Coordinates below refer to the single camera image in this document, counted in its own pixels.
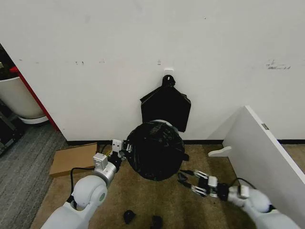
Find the scuff mark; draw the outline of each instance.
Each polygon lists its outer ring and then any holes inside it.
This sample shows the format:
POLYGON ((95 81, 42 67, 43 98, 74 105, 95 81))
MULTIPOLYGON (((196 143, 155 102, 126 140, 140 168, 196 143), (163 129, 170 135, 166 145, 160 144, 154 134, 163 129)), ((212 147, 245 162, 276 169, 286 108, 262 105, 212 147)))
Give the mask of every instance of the scuff mark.
POLYGON ((91 20, 91 16, 90 15, 85 15, 85 23, 88 24, 91 20))
POLYGON ((134 6, 136 7, 138 12, 142 12, 143 8, 141 4, 137 0, 133 0, 134 6))
POLYGON ((282 63, 277 63, 276 60, 269 60, 268 63, 266 64, 266 67, 268 69, 278 69, 278 70, 288 70, 291 68, 291 66, 287 64, 282 64, 282 63))

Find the white board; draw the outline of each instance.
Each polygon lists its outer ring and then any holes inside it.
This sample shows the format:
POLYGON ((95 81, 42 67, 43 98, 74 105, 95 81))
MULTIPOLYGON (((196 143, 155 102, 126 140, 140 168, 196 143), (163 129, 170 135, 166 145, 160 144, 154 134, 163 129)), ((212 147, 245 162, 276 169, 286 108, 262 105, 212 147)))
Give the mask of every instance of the white board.
POLYGON ((272 204, 305 228, 305 175, 270 130, 245 106, 224 139, 234 171, 259 190, 272 204))

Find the gray carpet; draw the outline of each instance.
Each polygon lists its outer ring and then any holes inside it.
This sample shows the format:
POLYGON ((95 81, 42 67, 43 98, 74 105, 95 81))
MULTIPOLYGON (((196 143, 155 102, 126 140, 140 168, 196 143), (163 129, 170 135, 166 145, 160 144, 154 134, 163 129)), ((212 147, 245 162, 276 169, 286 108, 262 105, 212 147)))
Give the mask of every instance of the gray carpet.
POLYGON ((31 126, 0 157, 0 228, 30 228, 51 184, 54 152, 66 146, 50 124, 31 126))

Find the black bag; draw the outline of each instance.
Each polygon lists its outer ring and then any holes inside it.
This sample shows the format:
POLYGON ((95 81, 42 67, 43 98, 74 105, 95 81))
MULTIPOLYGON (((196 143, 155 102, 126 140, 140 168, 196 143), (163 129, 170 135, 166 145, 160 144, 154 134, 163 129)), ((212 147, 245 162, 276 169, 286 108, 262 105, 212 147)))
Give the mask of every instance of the black bag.
POLYGON ((171 75, 163 77, 162 86, 144 96, 140 101, 142 121, 164 120, 184 132, 189 118, 191 101, 174 88, 171 75))

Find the black cable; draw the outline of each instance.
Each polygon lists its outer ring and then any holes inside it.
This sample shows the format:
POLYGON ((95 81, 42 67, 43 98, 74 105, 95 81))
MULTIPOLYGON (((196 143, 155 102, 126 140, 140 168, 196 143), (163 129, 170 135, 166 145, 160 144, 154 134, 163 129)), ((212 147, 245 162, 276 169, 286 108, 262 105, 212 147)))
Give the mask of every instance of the black cable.
MULTIPOLYGON (((103 148, 102 148, 102 150, 101 150, 101 153, 103 153, 103 151, 104 151, 104 149, 106 148, 107 145, 108 145, 108 144, 105 144, 105 145, 103 146, 103 148)), ((74 191, 73 171, 74 171, 75 169, 81 169, 81 170, 94 170, 94 168, 95 168, 95 167, 93 167, 93 168, 80 168, 80 167, 75 167, 75 168, 71 169, 71 171, 70 171, 71 194, 72 194, 72 192, 74 191)))
POLYGON ((71 194, 72 194, 72 192, 73 192, 73 190, 74 190, 73 171, 74 171, 75 169, 81 169, 81 170, 94 170, 94 168, 95 168, 95 167, 93 167, 93 168, 80 168, 80 167, 75 167, 75 168, 71 169, 71 171, 70 171, 70 178, 71 178, 71 194))
POLYGON ((103 148, 102 148, 102 150, 101 150, 101 154, 103 153, 103 151, 104 151, 104 149, 106 148, 107 145, 108 145, 108 144, 105 144, 105 145, 103 146, 103 148))
POLYGON ((229 187, 231 187, 237 180, 243 180, 244 182, 246 182, 247 184, 249 184, 252 188, 256 189, 256 187, 255 187, 253 184, 251 184, 249 181, 247 181, 247 180, 245 180, 245 179, 243 179, 243 178, 240 178, 240 177, 238 177, 238 178, 236 178, 234 181, 232 181, 232 183, 229 185, 229 187))

